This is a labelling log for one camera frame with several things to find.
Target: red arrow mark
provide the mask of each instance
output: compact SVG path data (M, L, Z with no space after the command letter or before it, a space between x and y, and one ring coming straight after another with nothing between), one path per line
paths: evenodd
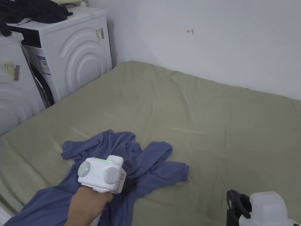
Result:
M191 31L189 29L187 30L187 33L190 33L190 32L192 32L192 34L193 34L193 29Z

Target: grey button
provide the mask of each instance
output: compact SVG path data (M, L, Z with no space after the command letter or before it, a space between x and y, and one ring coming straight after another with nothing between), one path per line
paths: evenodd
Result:
M79 177L85 177L90 171L90 162L84 161L78 168L77 175Z
M119 179L119 171L114 167L106 169L104 172L104 181L107 184L115 184Z

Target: dark cloth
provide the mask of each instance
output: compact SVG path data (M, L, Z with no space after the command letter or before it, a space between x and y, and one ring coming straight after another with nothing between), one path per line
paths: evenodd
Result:
M17 24L24 18L30 18L34 21L52 24L67 19L67 16L72 15L72 12L64 6L59 6L51 0L0 0L0 24L3 25L3 20L6 23ZM7 36L7 27L0 26L0 31L4 36Z

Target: white washing machine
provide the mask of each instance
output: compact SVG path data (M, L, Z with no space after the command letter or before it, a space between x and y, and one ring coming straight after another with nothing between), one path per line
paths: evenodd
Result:
M21 40L21 33L0 34L0 135L45 109Z
M48 83L54 102L112 70L107 10L67 7L72 16L55 24L9 24L24 36L30 61Z

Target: white handheld device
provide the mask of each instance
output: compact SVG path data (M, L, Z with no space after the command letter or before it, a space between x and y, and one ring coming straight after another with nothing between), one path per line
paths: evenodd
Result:
M78 169L78 182L104 193L118 194L122 191L126 172L122 169L122 157L110 155L106 160L87 158ZM90 224L97 226L100 215Z

